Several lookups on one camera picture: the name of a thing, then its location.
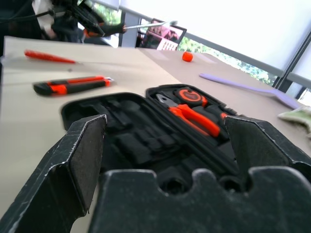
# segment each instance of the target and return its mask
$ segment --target cloth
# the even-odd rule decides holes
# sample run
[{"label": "cloth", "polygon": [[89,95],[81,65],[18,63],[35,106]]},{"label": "cloth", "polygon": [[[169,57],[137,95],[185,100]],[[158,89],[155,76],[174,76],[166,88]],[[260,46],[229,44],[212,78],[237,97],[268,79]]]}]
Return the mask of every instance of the cloth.
[{"label": "cloth", "polygon": [[311,139],[311,107],[303,106],[290,112],[281,113],[278,117],[285,121],[303,124],[308,132],[307,137]]}]

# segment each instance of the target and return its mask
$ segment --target red screwdriver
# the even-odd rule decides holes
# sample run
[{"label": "red screwdriver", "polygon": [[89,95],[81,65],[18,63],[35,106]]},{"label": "red screwdriver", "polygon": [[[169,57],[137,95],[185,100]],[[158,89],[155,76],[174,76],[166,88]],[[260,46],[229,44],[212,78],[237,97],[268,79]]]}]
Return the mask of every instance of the red screwdriver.
[{"label": "red screwdriver", "polygon": [[81,64],[81,63],[98,63],[103,64],[103,62],[78,62],[69,58],[55,56],[49,53],[38,52],[33,50],[25,50],[24,54],[26,57],[42,60],[42,61],[50,61],[50,62],[59,62],[59,63],[70,63],[70,64]]}]

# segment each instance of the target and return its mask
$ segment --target window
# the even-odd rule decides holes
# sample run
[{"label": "window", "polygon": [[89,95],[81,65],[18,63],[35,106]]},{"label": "window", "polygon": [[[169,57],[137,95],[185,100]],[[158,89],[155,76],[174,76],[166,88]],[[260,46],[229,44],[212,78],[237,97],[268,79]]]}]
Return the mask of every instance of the window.
[{"label": "window", "polygon": [[87,0],[85,4],[88,5],[93,11],[95,11],[100,17],[102,17],[107,23],[121,23],[121,10],[116,11],[91,0]]},{"label": "window", "polygon": [[300,96],[298,102],[306,105],[311,106],[311,90],[307,88],[302,95]]},{"label": "window", "polygon": [[262,69],[259,69],[255,66],[252,66],[248,63],[240,61],[240,60],[238,60],[234,57],[231,57],[227,54],[224,54],[222,52],[214,50],[208,46],[205,46],[205,45],[198,43],[194,40],[191,40],[187,37],[184,37],[182,39],[177,50],[208,53],[210,55],[217,57],[222,62],[225,62],[228,65],[233,66],[234,68],[240,69],[240,70],[244,71],[245,73],[248,73],[250,76],[254,77],[255,79],[257,79],[263,83],[266,83],[270,86],[272,86],[272,84],[274,83],[274,81],[277,78],[276,75],[270,74],[270,73],[268,73]]},{"label": "window", "polygon": [[[148,23],[151,23],[151,22],[150,22],[150,21],[147,21],[147,20],[145,20],[145,19],[143,19],[143,18],[140,19],[140,24],[148,24]],[[148,28],[140,28],[140,29],[139,29],[139,31],[140,31],[141,33],[146,33],[147,30],[148,30]]]}]

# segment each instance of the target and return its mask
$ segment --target pliers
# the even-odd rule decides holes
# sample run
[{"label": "pliers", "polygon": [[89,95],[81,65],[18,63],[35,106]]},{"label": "pliers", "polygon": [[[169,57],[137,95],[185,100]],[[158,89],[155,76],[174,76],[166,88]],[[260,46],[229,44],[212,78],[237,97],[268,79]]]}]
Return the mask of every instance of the pliers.
[{"label": "pliers", "polygon": [[[202,133],[203,135],[208,136],[209,134],[213,137],[218,137],[220,133],[220,127],[212,122],[210,119],[206,118],[205,116],[197,113],[193,109],[191,109],[187,104],[177,104],[170,98],[167,98],[163,95],[157,94],[156,97],[161,103],[164,103],[168,106],[169,111],[173,113],[175,116],[181,118],[183,121],[191,125],[197,131]],[[200,125],[202,125],[208,132],[200,129],[198,126],[193,124],[190,120],[193,120]]]}]

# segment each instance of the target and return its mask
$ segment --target orange ball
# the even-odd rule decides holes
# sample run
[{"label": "orange ball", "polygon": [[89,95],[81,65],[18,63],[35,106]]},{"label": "orange ball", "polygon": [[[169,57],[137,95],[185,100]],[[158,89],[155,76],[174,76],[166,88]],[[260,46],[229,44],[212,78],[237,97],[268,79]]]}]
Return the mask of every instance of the orange ball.
[{"label": "orange ball", "polygon": [[193,59],[193,55],[192,55],[191,52],[184,52],[184,54],[183,54],[183,60],[184,60],[185,62],[191,62],[192,59]]}]

